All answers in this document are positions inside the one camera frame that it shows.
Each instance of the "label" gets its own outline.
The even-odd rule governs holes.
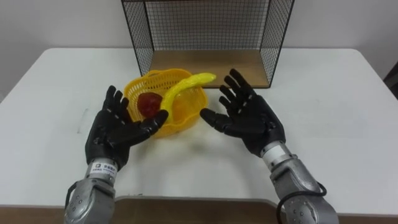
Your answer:
[[[108,174],[114,179],[117,173],[118,170],[114,165],[105,162],[94,162],[90,170],[90,174]]]

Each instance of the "black cable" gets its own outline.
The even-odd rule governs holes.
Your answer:
[[[317,197],[323,197],[326,195],[327,190],[326,188],[319,182],[317,182],[319,185],[319,188],[321,188],[321,192],[312,192],[312,191],[300,191],[300,192],[294,192],[291,194],[286,195],[283,197],[280,202],[278,203],[278,206],[276,206],[276,219],[278,221],[278,224],[283,224],[282,223],[282,218],[281,218],[281,211],[282,211],[282,206],[283,204],[291,199],[292,197],[297,197],[297,196],[303,196],[303,195],[308,195],[308,196],[317,196]]]
[[[74,184],[72,184],[72,186],[70,186],[68,189],[67,198],[65,200],[65,209],[67,209],[67,206],[69,204],[70,194],[72,194],[73,190],[76,189],[76,184],[77,184],[77,181]]]

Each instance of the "plastic basket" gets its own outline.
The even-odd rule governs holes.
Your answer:
[[[131,81],[124,88],[124,96],[129,99],[128,111],[133,121],[145,119],[137,108],[141,93],[153,92],[164,96],[166,91],[180,80],[192,74],[183,69],[152,70],[143,77]],[[207,106],[207,97],[202,87],[189,88],[180,92],[173,102],[173,121],[167,121],[155,134],[161,138],[192,127],[199,118],[199,112]]]

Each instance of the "wooden board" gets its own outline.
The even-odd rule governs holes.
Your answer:
[[[1,207],[2,224],[63,223],[63,208]],[[397,217],[344,216],[340,224],[396,224]],[[124,199],[116,202],[112,224],[277,224],[275,208],[263,202],[230,200]]]
[[[193,74],[210,72],[217,79],[205,86],[218,88],[231,68],[239,71],[254,88],[268,88],[267,75],[258,50],[159,50],[154,52],[151,70],[183,68]]]

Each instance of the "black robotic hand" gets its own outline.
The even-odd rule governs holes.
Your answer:
[[[228,116],[215,113],[207,108],[200,116],[217,131],[241,138],[247,149],[261,157],[262,149],[274,141],[286,142],[282,123],[262,96],[256,94],[242,75],[232,69],[224,81],[233,90],[221,85],[224,93],[219,101],[225,106]]]
[[[86,160],[108,158],[122,169],[129,159],[130,147],[155,134],[165,123],[168,112],[160,110],[153,118],[133,122],[127,111],[129,100],[110,86],[102,110],[98,112],[86,142]]]

